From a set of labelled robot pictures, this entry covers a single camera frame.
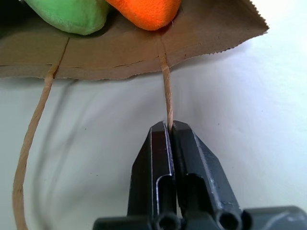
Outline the green plush toy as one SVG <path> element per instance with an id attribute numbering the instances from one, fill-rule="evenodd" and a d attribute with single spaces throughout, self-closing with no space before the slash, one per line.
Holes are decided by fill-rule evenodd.
<path id="1" fill-rule="evenodd" d="M 45 22 L 67 33 L 90 35 L 106 23 L 106 0 L 24 0 Z"/>

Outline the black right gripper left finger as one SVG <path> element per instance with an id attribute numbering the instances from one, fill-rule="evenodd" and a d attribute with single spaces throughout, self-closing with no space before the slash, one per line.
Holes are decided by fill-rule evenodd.
<path id="1" fill-rule="evenodd" d="M 128 216 L 177 213 L 175 170 L 165 122 L 150 127 L 133 163 Z"/>

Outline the brown paper bag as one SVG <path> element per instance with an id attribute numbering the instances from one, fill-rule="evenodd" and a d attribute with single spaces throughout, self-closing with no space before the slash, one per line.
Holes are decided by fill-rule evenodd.
<path id="1" fill-rule="evenodd" d="M 177 16 L 159 31 L 137 28 L 119 13 L 96 35 L 62 32 L 38 16 L 0 24 L 0 79 L 45 80 L 17 164 L 12 208 L 17 230 L 28 230 L 23 184 L 29 150 L 49 96 L 58 79 L 121 80 L 200 55 L 223 52 L 268 30 L 251 0 L 182 0 Z"/>

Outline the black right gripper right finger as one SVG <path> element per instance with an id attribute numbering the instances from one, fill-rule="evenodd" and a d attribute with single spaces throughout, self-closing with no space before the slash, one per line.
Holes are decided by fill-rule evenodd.
<path id="1" fill-rule="evenodd" d="M 174 121 L 171 146 L 182 214 L 240 216 L 242 209 L 218 158 L 188 124 Z"/>

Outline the orange plush toy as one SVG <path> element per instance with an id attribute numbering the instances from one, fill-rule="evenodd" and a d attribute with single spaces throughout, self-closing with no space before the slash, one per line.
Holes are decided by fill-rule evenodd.
<path id="1" fill-rule="evenodd" d="M 135 26 L 156 31 L 176 16 L 182 0 L 106 0 Z"/>

